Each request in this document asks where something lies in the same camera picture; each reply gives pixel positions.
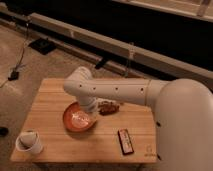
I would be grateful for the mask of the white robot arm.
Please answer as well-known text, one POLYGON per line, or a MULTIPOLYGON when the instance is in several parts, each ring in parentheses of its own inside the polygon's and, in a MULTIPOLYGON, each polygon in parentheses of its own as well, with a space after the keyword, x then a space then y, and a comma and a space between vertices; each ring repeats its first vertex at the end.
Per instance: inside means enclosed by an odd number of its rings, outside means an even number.
POLYGON ((86 112, 99 98, 151 109, 156 122, 158 171, 213 171, 213 92, 192 79, 95 79, 77 68, 64 91, 86 112))

